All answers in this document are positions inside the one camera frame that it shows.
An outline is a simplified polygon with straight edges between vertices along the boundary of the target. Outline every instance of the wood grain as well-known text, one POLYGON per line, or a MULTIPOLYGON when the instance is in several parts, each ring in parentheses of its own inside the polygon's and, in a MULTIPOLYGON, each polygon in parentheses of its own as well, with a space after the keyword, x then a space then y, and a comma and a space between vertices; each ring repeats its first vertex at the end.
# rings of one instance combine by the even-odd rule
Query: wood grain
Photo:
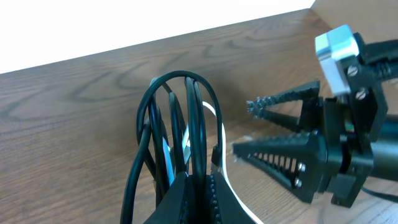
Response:
MULTIPOLYGON (((308 9, 0 75, 0 222, 118 223, 137 153, 138 104, 151 79, 172 70, 193 71, 210 82, 229 142, 286 132, 253 121, 245 102, 315 79, 322 82, 322 95, 329 95, 313 44, 328 30, 308 9)), ((182 83, 169 84, 186 114, 182 83)), ((391 99, 396 89, 388 93, 391 99)), ((204 91, 203 97, 209 100, 204 91)), ((170 130, 167 101, 160 107, 170 130)), ((300 107, 291 103, 278 110, 298 114, 300 107)), ((215 119, 208 111, 205 116, 211 149, 215 119)), ((264 173, 234 162, 230 150, 227 160, 234 189, 266 223, 398 222, 398 205, 363 193, 351 209, 330 205, 327 194, 307 205, 264 173)), ((392 182, 369 179, 366 186, 398 193, 392 182)), ((134 223, 142 223, 154 204, 145 167, 134 223)))

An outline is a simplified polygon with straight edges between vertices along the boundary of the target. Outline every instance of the metal screw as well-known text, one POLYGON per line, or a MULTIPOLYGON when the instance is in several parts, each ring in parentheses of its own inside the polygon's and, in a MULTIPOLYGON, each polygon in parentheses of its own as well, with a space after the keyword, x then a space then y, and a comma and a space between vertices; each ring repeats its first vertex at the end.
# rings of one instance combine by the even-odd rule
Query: metal screw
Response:
POLYGON ((355 98, 357 100, 363 100, 365 99, 365 97, 366 97, 366 90, 364 88, 360 89, 355 95, 355 98))
POLYGON ((356 74, 358 73, 358 67, 357 66, 350 66, 350 67, 348 67, 348 70, 347 70, 347 75, 349 76, 349 77, 353 77, 353 76, 355 76, 356 74))
POLYGON ((296 178, 295 180, 294 180, 294 185, 296 186, 296 187, 301 187, 301 180, 299 179, 299 178, 296 178))
POLYGON ((299 162, 298 170, 301 171, 301 172, 305 172, 305 164, 302 163, 302 162, 299 162))

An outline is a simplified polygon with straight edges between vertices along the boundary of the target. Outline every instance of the white wall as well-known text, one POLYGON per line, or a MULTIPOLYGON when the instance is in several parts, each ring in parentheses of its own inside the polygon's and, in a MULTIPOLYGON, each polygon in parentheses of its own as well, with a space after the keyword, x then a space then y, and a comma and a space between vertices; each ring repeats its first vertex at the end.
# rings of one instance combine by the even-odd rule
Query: white wall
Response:
POLYGON ((3 0, 0 73, 309 8, 314 0, 3 0))

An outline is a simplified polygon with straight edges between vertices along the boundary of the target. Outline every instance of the black cable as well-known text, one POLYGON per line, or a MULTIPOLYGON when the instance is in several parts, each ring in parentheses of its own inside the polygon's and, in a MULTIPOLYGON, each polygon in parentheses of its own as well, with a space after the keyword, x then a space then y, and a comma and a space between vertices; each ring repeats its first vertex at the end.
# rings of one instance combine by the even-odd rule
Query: black cable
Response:
POLYGON ((193 78, 194 80, 200 82, 209 92, 209 95, 211 99, 214 102, 214 107, 216 111, 216 118, 217 118, 217 137, 218 137, 218 144, 213 150, 213 155, 211 158, 212 163, 214 163, 216 166, 220 166, 220 161, 221 161, 221 150, 223 148, 223 142, 222 142, 222 129, 221 129, 221 124, 222 124, 222 116, 221 116, 221 109, 220 105, 218 103, 217 97, 214 93, 214 90, 210 86, 210 84, 201 76, 193 73, 193 72, 188 72, 188 71, 174 71, 170 72, 168 74, 165 74, 161 76, 160 78, 156 79, 155 81, 152 82, 152 85, 148 88, 148 90, 145 92, 140 105, 138 107, 138 112, 137 112, 137 119, 136 119, 136 134, 137 138, 142 134, 142 128, 144 125, 144 118, 145 118, 145 112, 146 112, 146 107, 148 106, 150 102, 151 96, 155 93, 155 91, 162 86, 166 81, 176 78, 176 77, 190 77, 193 78))
POLYGON ((149 121, 144 125, 142 132, 142 141, 139 144, 139 150, 137 157, 132 163, 129 177, 127 179, 126 189, 124 190, 123 206, 121 212, 120 223, 130 224, 132 223, 132 211, 134 209, 134 197, 136 195, 137 183, 139 174, 141 173, 144 158, 148 150, 150 140, 150 124, 149 121))
MULTIPOLYGON (((125 189, 125 195, 123 200, 123 207, 122 207, 122 214, 121 214, 121 223, 123 224, 131 224, 132 222, 132 213, 134 208, 134 195, 137 187, 139 173, 142 169, 142 165, 145 161, 148 169, 150 170, 152 176, 156 180, 156 201, 157 205, 162 200, 163 196, 169 189, 169 180, 167 175, 167 167, 165 164, 165 156, 163 152, 163 137, 167 133, 165 132, 164 123, 161 119, 161 114, 158 112, 156 103, 155 103, 155 92, 160 87, 163 86, 168 93, 171 93, 170 87, 166 84, 166 81, 176 78, 176 77, 189 77, 185 80, 187 85, 187 93, 188 93, 188 114, 190 116, 189 125, 190 125, 190 142, 191 142, 191 154, 192 154, 192 163, 193 163, 193 173, 196 176, 196 185, 204 186, 204 179, 206 175, 206 167, 204 166, 203 160, 206 160, 206 152, 201 150, 203 145, 206 145, 206 137, 205 137, 205 125, 204 125, 204 116, 200 115, 203 113, 203 106, 201 103, 201 96, 199 93, 199 88, 196 84, 196 88, 194 87, 193 80, 196 82, 200 82, 209 92, 211 99, 213 100, 215 111, 216 111, 216 118, 217 118, 217 137, 218 137, 218 145, 213 148, 213 156, 212 156, 212 163, 216 166, 220 165, 221 162, 221 153, 222 153, 222 117, 221 117, 221 110, 220 105, 217 101, 215 93, 210 86, 210 84, 201 76, 186 71, 175 71, 170 72, 156 80, 153 80, 148 90, 145 92, 137 112, 137 119, 136 119, 136 135, 137 141, 139 143, 139 153, 134 160, 133 167, 131 169, 131 173, 127 180, 127 185, 125 189), (144 124, 144 118, 146 110, 148 109, 149 119, 144 124), (152 138, 155 147, 155 161, 154 163, 153 158, 148 150, 149 139, 150 139, 150 132, 152 132, 152 138)), ((173 106, 170 107, 170 110, 173 110, 172 113, 172 126, 177 127, 179 126, 179 130, 184 132, 185 130, 185 122, 183 120, 182 111, 180 105, 178 103, 177 98, 174 99, 174 104, 170 102, 173 106)), ((176 146, 182 145, 182 141, 177 141, 175 144, 176 146)), ((181 160, 181 152, 179 150, 178 157, 181 160)), ((203 192, 200 192, 204 189, 196 187, 198 190, 195 191, 197 195, 203 195, 203 192)))
POLYGON ((195 88, 191 78, 185 78, 188 103, 188 125, 192 156, 192 176, 195 188, 195 198, 200 200, 204 196, 206 167, 203 167, 203 153, 201 151, 200 127, 198 125, 198 108, 195 88))
POLYGON ((155 97, 152 96, 149 108, 149 121, 152 128, 152 140, 154 142, 155 149, 155 166, 156 166, 156 188, 160 189, 161 197, 160 200, 156 201, 156 206, 159 205, 166 191, 169 189, 169 180, 167 178, 167 168, 165 157, 163 153, 163 139, 161 125, 159 121, 159 114, 157 112, 155 97))
POLYGON ((173 147, 174 147, 174 159, 175 159, 175 171, 176 174, 179 172, 185 172, 185 161, 184 153, 182 148, 182 129, 178 118, 178 99, 174 93, 169 94, 169 104, 170 104, 170 116, 172 123, 172 134, 173 134, 173 147))
POLYGON ((375 192, 373 190, 369 190, 365 187, 362 187, 363 192, 372 195, 374 197, 378 197, 390 202, 398 203, 398 195, 392 195, 392 194, 385 194, 385 193, 380 193, 380 192, 375 192))
POLYGON ((207 167, 207 141, 206 141, 205 114, 203 112, 203 100, 201 98, 198 82, 193 82, 193 87, 195 89, 195 96, 196 96, 196 100, 197 100, 197 109, 198 109, 198 121, 199 121, 199 128, 200 128, 200 146, 201 146, 200 151, 202 153, 203 167, 206 170, 206 167, 207 167))

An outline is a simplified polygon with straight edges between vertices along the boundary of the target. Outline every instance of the black plastic part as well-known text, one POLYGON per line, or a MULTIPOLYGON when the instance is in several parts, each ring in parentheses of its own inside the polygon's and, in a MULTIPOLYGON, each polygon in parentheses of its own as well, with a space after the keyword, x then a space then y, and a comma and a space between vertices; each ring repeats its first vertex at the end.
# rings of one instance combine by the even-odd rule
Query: black plastic part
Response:
POLYGON ((204 205, 195 206, 193 176, 180 173, 145 224, 254 224, 219 172, 206 176, 204 205))
POLYGON ((325 99, 323 103, 319 134, 324 137, 328 157, 318 188, 320 193, 328 190, 330 180, 339 173, 343 164, 344 152, 340 142, 340 132, 344 130, 343 107, 344 105, 337 105, 332 99, 325 99))
POLYGON ((350 94, 349 102, 356 132, 369 133, 369 140, 377 141, 388 111, 381 83, 370 88, 363 100, 357 100, 356 93, 350 94))
POLYGON ((356 181, 356 177, 346 174, 337 174, 333 176, 328 185, 327 191, 333 192, 334 197, 347 198, 351 189, 353 188, 356 181))
POLYGON ((370 176, 398 181, 398 116, 387 116, 379 139, 371 147, 374 167, 370 176))
POLYGON ((355 177, 355 183, 350 188, 347 197, 334 195, 331 202, 335 205, 350 208, 359 194, 366 178, 373 167, 373 155, 369 139, 366 134, 357 133, 357 141, 351 142, 353 147, 349 149, 350 163, 345 172, 346 175, 355 177))
POLYGON ((179 173, 162 202, 153 214, 144 222, 146 224, 178 224, 182 206, 184 206, 185 183, 187 175, 179 173))
POLYGON ((359 47, 361 62, 364 64, 398 59, 398 40, 365 44, 361 34, 355 33, 354 38, 359 47))
POLYGON ((220 149, 218 148, 218 145, 215 145, 213 147, 213 153, 211 153, 211 163, 218 166, 217 164, 220 164, 220 162, 221 162, 220 149))
POLYGON ((234 153, 258 167, 303 202, 311 203, 326 162, 325 140, 302 133, 234 144, 234 153), (299 170, 299 164, 305 171, 299 170))
POLYGON ((244 212, 243 208, 236 200, 231 189, 228 187, 224 177, 219 172, 214 172, 216 199, 220 210, 220 223, 242 224, 253 223, 251 218, 244 212))

